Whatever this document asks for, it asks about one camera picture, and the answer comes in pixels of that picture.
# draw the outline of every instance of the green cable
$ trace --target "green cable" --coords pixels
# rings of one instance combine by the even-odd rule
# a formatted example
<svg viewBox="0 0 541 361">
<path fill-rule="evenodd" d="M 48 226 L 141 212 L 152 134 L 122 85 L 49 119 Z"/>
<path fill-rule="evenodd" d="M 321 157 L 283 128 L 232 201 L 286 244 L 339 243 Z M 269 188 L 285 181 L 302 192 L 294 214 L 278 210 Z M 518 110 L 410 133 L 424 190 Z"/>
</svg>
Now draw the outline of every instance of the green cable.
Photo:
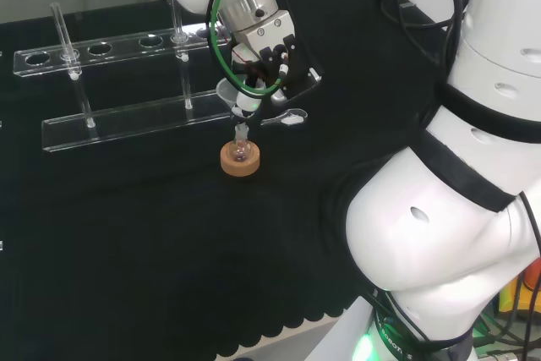
<svg viewBox="0 0 541 361">
<path fill-rule="evenodd" d="M 212 15 L 210 17 L 210 41 L 212 43 L 212 48 L 214 49 L 216 57 L 218 58 L 218 62 L 227 73 L 228 79 L 234 82 L 236 85 L 243 88 L 244 90 L 246 90 L 247 92 L 254 93 L 256 95 L 266 95 L 268 93 L 275 91 L 281 82 L 280 78 L 278 78 L 275 84 L 273 84 L 273 86 L 271 86 L 270 88 L 267 88 L 265 90 L 256 89 L 256 88 L 252 88 L 251 86 L 247 86 L 227 66 L 226 61 L 223 59 L 223 56 L 221 55 L 220 48 L 218 48 L 218 37 L 216 36 L 216 21 L 218 20 L 218 8 L 220 7 L 220 2 L 221 0 L 215 0 L 214 5 L 212 6 Z"/>
</svg>

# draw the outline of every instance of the black cable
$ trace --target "black cable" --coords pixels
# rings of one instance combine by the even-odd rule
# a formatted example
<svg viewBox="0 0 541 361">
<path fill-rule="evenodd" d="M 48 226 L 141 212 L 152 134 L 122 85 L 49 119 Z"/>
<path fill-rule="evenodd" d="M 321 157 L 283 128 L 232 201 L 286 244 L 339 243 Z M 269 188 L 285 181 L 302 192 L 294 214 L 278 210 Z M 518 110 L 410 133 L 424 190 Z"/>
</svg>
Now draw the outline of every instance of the black cable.
<svg viewBox="0 0 541 361">
<path fill-rule="evenodd" d="M 453 0 L 453 7 L 454 7 L 454 14 L 452 16 L 452 24 L 450 25 L 450 28 L 448 29 L 450 31 L 449 41 L 448 43 L 446 42 L 446 44 L 444 45 L 445 53 L 442 55 L 443 58 L 446 58 L 445 69 L 442 69 L 442 74 L 445 80 L 447 80 L 447 76 L 449 75 L 449 72 L 451 71 L 453 63 L 455 62 L 456 51 L 458 50 L 458 46 L 460 44 L 460 34 L 461 34 L 460 28 L 462 27 L 462 11 L 464 10 L 464 7 L 462 5 L 462 0 Z M 456 28 L 458 29 L 451 31 L 452 26 L 454 26 L 455 29 Z"/>
<path fill-rule="evenodd" d="M 516 281 L 516 288 L 515 288 L 515 297 L 513 298 L 513 308 L 511 310 L 511 314 L 509 317 L 509 320 L 505 323 L 505 325 L 500 325 L 494 320 L 494 324 L 500 328 L 500 332 L 496 335 L 487 334 L 483 337 L 476 337 L 473 339 L 473 346 L 475 348 L 477 347 L 484 347 L 488 344 L 493 344 L 494 342 L 502 342 L 504 344 L 510 344 L 512 346 L 520 345 L 522 344 L 522 339 L 518 336 L 515 336 L 513 334 L 513 338 L 520 340 L 517 341 L 511 341 L 506 340 L 503 337 L 504 336 L 511 336 L 512 333 L 509 332 L 511 327 L 513 326 L 513 323 L 515 323 L 516 315 L 518 314 L 518 304 L 520 302 L 520 294 L 521 294 L 521 287 L 522 283 L 524 282 L 524 273 L 521 272 L 521 274 L 518 276 L 518 280 Z"/>
<path fill-rule="evenodd" d="M 417 327 L 417 325 L 415 323 L 413 323 L 413 321 L 406 315 L 406 312 L 404 312 L 404 310 L 402 310 L 402 308 L 398 305 L 398 303 L 396 302 L 396 300 L 393 298 L 393 296 L 391 295 L 391 293 L 387 293 L 387 298 L 389 298 L 389 300 L 392 302 L 393 306 L 400 312 L 400 314 L 402 315 L 402 317 L 404 318 L 404 320 L 409 323 L 411 325 L 411 327 L 413 327 L 417 333 L 419 333 L 421 335 L 421 337 L 426 341 L 426 342 L 430 342 L 430 339 L 427 337 L 426 334 L 423 333 L 423 331 L 421 329 L 419 329 Z"/>
<path fill-rule="evenodd" d="M 462 4 L 464 5 L 464 8 L 467 6 L 468 3 L 469 3 L 469 0 L 462 0 Z M 395 17 L 392 16 L 385 9 L 385 5 L 383 4 L 383 2 L 380 3 L 380 11 L 392 23 L 394 23 L 395 25 L 400 25 L 400 22 L 398 21 L 398 19 L 395 19 Z M 465 15 L 466 15 L 465 12 L 462 13 L 462 18 L 464 18 Z M 433 29 L 443 29 L 444 27 L 447 27 L 451 22 L 452 22 L 452 16 L 451 16 L 450 19 L 439 21 L 437 23 L 423 23 L 423 24 L 420 24 L 420 23 L 407 23 L 407 22 L 405 22 L 404 26 L 408 30 L 433 30 Z"/>
<path fill-rule="evenodd" d="M 410 32 L 407 30 L 406 24 L 404 22 L 404 18 L 402 17 L 402 8 L 400 7 L 400 0 L 396 1 L 396 7 L 398 9 L 398 21 L 400 23 L 400 26 L 402 28 L 402 31 L 406 35 L 406 38 L 409 40 L 410 43 L 412 43 L 431 63 L 434 65 L 439 65 L 440 62 L 437 58 L 431 56 L 424 48 L 421 46 L 417 40 L 413 38 L 413 36 L 410 34 Z"/>
<path fill-rule="evenodd" d="M 541 235 L 539 234 L 539 228 L 535 220 L 535 215 L 533 214 L 532 206 L 530 206 L 530 202 L 524 192 L 520 193 L 520 197 L 522 200 L 522 204 L 524 205 L 524 209 L 526 209 L 527 217 L 530 220 L 530 224 L 532 225 L 533 235 L 535 236 L 535 241 L 538 244 L 538 250 L 541 254 Z M 538 278 L 538 281 L 535 284 L 535 288 L 533 289 L 532 299 L 530 300 L 530 309 L 527 314 L 526 333 L 524 334 L 524 345 L 522 347 L 522 359 L 524 360 L 527 359 L 528 343 L 530 341 L 530 334 L 532 333 L 533 314 L 535 313 L 535 302 L 537 300 L 540 288 L 541 277 Z"/>
<path fill-rule="evenodd" d="M 402 31 L 406 35 L 406 38 L 409 40 L 411 44 L 413 44 L 431 63 L 438 65 L 438 60 L 434 57 L 432 57 L 426 50 L 413 38 L 413 36 L 409 33 L 405 26 L 404 18 L 402 17 L 402 8 L 400 7 L 400 0 L 393 0 L 393 2 L 396 5 L 397 10 L 397 16 L 398 16 L 398 22 L 402 28 Z"/>
<path fill-rule="evenodd" d="M 496 341 L 499 341 L 501 338 L 506 336 L 509 330 L 511 329 L 511 327 L 513 326 L 513 323 L 515 323 L 516 315 L 518 313 L 518 304 L 520 302 L 521 288 L 522 288 L 523 283 L 524 283 L 524 272 L 521 272 L 521 274 L 518 276 L 518 279 L 516 280 L 515 297 L 513 298 L 513 309 L 509 316 L 509 320 L 507 321 L 507 323 L 505 323 L 504 328 L 501 329 L 500 333 L 498 333 L 495 336 Z"/>
</svg>

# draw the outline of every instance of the black tablecloth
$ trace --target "black tablecloth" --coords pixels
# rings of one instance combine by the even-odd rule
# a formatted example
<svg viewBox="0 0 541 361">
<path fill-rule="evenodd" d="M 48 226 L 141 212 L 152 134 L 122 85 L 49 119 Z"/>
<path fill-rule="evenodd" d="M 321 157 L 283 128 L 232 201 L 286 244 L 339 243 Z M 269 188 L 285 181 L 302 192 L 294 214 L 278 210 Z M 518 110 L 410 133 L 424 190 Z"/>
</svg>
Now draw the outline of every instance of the black tablecloth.
<svg viewBox="0 0 541 361">
<path fill-rule="evenodd" d="M 12 56 L 57 43 L 52 19 L 0 26 L 0 359 L 212 360 L 351 304 L 358 272 L 322 212 L 347 207 L 333 183 L 349 167 L 360 188 L 405 145 L 435 69 L 373 0 L 291 3 L 325 77 L 298 103 L 304 126 L 251 133 L 262 166 L 245 181 L 220 169 L 227 121 L 43 152 L 41 120 L 78 112 L 70 80 L 15 77 Z M 80 41 L 170 14 L 154 2 L 67 21 Z M 216 83 L 210 59 L 194 65 L 196 90 Z M 86 69 L 90 103 L 175 95 L 176 69 L 173 56 Z"/>
</svg>

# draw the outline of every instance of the acrylic test tube rack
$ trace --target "acrylic test tube rack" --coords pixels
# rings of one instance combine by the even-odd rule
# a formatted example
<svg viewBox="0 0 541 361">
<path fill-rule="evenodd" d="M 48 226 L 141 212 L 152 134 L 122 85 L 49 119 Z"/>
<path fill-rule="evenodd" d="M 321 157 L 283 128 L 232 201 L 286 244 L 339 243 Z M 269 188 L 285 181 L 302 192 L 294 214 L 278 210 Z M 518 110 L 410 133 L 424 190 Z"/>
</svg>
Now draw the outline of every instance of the acrylic test tube rack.
<svg viewBox="0 0 541 361">
<path fill-rule="evenodd" d="M 69 38 L 60 5 L 51 5 L 60 44 L 17 51 L 14 73 L 25 78 L 67 71 L 74 84 L 80 112 L 42 122 L 43 150 L 68 150 L 229 117 L 227 105 L 215 90 L 192 95 L 189 52 L 208 47 L 206 27 L 205 24 L 182 26 L 179 5 L 174 0 L 170 5 L 172 29 L 75 43 Z M 218 30 L 217 35 L 219 46 L 226 46 L 231 41 L 226 30 Z M 182 95 L 92 111 L 85 92 L 83 68 L 167 54 L 174 54 L 178 61 Z"/>
</svg>

